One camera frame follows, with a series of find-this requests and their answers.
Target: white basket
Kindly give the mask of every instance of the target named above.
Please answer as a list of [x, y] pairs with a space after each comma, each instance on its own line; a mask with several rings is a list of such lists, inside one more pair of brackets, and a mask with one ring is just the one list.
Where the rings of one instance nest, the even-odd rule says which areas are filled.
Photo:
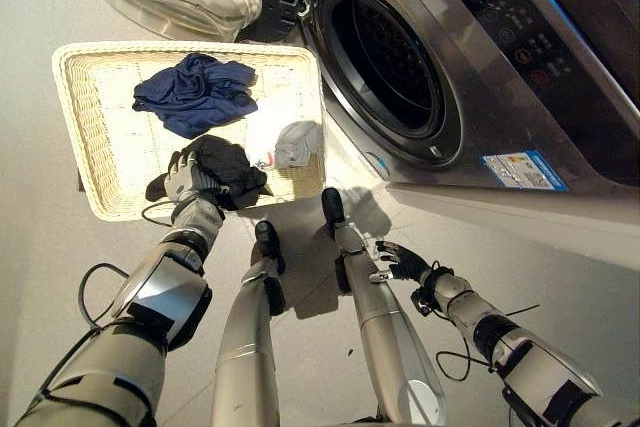
[[[295, 109], [299, 120], [322, 127], [320, 73], [306, 49], [277, 45], [214, 42], [91, 42], [70, 44], [53, 54], [58, 87], [73, 152], [91, 209], [107, 221], [136, 220], [151, 205], [147, 184], [166, 172], [171, 154], [191, 141], [166, 130], [153, 113], [135, 112], [133, 88], [171, 67], [190, 52], [202, 52], [226, 62], [236, 60], [256, 71], [251, 96]], [[209, 134], [245, 144], [247, 120], [240, 119]], [[256, 205], [288, 202], [321, 192], [325, 181], [324, 146], [305, 167], [267, 173], [272, 196]], [[169, 215], [171, 205], [150, 216]]]

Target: label sticker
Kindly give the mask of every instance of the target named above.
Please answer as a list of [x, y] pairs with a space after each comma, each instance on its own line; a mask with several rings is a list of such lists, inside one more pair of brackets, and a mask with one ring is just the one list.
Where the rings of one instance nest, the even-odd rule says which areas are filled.
[[483, 155], [482, 163], [505, 187], [566, 192], [569, 189], [537, 150]]

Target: washing machine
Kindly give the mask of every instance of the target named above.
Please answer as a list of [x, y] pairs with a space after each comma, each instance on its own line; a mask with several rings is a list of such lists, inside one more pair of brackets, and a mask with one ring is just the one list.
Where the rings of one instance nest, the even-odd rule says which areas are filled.
[[299, 29], [385, 179], [639, 193], [638, 0], [107, 0], [176, 39]]

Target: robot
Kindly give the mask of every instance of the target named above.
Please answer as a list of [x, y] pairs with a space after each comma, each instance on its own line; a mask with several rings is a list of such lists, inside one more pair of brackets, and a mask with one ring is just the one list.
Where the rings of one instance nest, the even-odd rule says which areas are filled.
[[[25, 414], [27, 426], [155, 426], [168, 352], [194, 335], [212, 294], [203, 279], [224, 214], [220, 185], [194, 153], [169, 169], [165, 187], [176, 203], [172, 228], [124, 282], [113, 320], [95, 326], [45, 379]], [[408, 249], [378, 242], [390, 269], [379, 271], [349, 225], [340, 194], [322, 194], [323, 212], [338, 247], [336, 275], [356, 305], [363, 350], [379, 411], [358, 425], [446, 425], [436, 372], [388, 281], [419, 284], [411, 298], [423, 315], [451, 321], [504, 383], [504, 399], [528, 426], [631, 427], [637, 415], [613, 410], [595, 381], [575, 362], [521, 328], [446, 267], [430, 267]], [[284, 311], [279, 276], [285, 262], [275, 228], [256, 225], [262, 259], [241, 282], [222, 335], [216, 364], [212, 425], [279, 425], [269, 322]]]

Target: control panel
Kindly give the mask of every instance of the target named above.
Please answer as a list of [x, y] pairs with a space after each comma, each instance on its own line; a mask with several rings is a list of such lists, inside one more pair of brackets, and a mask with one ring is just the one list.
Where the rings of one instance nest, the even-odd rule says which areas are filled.
[[638, 185], [632, 128], [533, 1], [461, 1], [589, 163], [611, 180]]

